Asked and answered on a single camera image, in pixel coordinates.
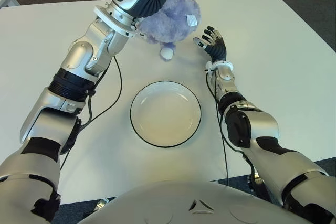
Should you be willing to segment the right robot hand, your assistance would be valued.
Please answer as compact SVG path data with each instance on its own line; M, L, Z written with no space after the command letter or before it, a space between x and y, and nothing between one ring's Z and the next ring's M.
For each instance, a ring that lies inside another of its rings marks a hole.
M193 42L210 56L212 63L226 61L227 50L224 39L214 27L207 26L202 37L194 37Z

